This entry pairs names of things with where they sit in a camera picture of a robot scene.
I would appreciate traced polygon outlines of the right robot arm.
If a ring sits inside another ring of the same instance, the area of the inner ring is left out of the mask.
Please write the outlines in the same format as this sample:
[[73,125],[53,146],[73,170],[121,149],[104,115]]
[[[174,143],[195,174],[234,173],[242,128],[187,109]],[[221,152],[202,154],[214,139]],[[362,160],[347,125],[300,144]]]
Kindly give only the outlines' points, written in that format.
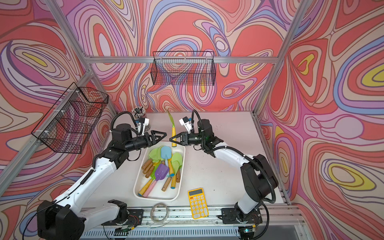
[[275,189],[279,183],[267,158],[261,154],[246,155],[240,150],[229,146],[215,136],[208,119],[198,121],[198,131],[193,127],[194,120],[184,117],[180,124],[186,128],[170,138],[171,143],[181,146],[201,146],[208,155],[218,158],[231,166],[240,169],[245,194],[235,204],[238,217],[245,217],[264,203],[274,204],[277,200]]

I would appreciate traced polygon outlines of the green shovel yellow handle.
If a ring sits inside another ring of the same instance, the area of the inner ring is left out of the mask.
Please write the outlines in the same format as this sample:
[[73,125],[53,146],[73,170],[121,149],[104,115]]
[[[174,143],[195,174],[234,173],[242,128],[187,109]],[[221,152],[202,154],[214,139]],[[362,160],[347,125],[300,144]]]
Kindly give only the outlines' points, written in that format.
[[[175,122],[174,122],[174,119],[173,119],[171,113],[169,111],[167,111],[167,113],[168,113],[168,116],[169,116],[170,121],[172,123],[172,137],[174,137],[176,135]],[[177,144],[172,142],[172,147],[175,148],[176,146],[177,146]]]

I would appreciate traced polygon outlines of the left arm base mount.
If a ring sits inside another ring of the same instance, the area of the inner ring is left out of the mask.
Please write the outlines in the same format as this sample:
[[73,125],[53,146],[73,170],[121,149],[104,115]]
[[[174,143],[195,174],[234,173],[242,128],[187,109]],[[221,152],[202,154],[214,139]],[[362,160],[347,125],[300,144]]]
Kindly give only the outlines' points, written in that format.
[[118,228],[125,227],[138,227],[142,224],[144,210],[143,209],[128,209],[127,219],[124,221],[108,221],[102,224],[102,226],[113,226]]

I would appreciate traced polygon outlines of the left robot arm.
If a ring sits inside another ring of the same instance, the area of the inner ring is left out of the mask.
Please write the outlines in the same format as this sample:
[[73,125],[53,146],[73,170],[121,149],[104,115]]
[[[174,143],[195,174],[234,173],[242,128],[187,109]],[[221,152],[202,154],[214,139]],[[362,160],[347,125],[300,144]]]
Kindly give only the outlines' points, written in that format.
[[37,209],[38,236],[45,240],[78,240],[83,232],[106,222],[123,225],[129,219],[127,204],[109,200],[100,207],[82,211],[84,204],[129,158],[129,153],[156,145],[167,136],[165,132],[152,130],[132,134],[129,124],[119,124],[111,129],[112,140],[107,148],[93,160],[92,167],[67,191],[52,202],[43,201]]

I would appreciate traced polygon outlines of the purple shovel pink handle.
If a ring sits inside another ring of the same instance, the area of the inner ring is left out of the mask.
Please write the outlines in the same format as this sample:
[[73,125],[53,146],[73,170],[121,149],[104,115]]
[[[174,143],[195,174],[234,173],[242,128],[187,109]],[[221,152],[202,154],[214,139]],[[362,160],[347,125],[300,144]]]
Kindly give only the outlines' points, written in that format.
[[149,186],[149,188],[147,189],[143,197],[147,198],[151,193],[151,191],[153,190],[153,188],[155,187],[156,183],[160,180],[163,180],[168,173],[169,173],[169,167],[167,167],[165,164],[160,164],[155,173],[155,180]]

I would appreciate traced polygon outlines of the light blue shovel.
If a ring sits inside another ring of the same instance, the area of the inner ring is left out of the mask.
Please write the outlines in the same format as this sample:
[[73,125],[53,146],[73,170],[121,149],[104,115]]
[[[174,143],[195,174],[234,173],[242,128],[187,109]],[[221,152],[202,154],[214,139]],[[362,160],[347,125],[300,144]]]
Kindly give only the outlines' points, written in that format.
[[161,147],[161,158],[164,159],[168,163],[169,175],[170,175],[170,177],[173,177],[175,175],[175,173],[174,173],[173,166],[171,163],[172,150],[169,146],[162,146]]

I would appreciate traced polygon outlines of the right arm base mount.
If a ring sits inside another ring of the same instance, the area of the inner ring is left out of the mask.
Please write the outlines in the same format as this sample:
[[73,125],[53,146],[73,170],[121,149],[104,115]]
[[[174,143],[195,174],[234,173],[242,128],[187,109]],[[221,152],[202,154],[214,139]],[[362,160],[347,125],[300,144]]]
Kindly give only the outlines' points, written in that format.
[[259,225],[263,222],[259,209],[252,209],[248,214],[244,214],[240,209],[222,208],[218,218],[224,224],[243,224]]

